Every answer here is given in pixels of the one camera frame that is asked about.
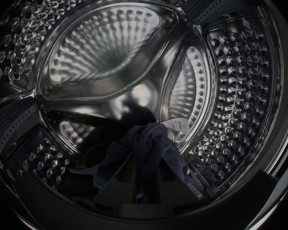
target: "stainless steel drum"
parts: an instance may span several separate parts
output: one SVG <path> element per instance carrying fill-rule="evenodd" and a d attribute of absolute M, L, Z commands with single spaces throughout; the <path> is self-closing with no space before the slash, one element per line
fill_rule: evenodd
<path fill-rule="evenodd" d="M 169 138 L 198 206 L 107 216 L 62 196 L 96 128 L 142 109 L 189 120 Z M 288 25 L 270 0 L 15 0 L 0 21 L 0 183 L 32 229 L 78 212 L 79 229 L 258 228 L 288 189 Z"/>

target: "size label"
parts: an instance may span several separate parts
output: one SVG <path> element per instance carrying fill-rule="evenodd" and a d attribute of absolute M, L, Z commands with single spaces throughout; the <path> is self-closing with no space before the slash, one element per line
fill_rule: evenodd
<path fill-rule="evenodd" d="M 186 135 L 189 134 L 189 120 L 186 118 L 174 118 L 161 124 L 167 128 L 183 132 Z"/>

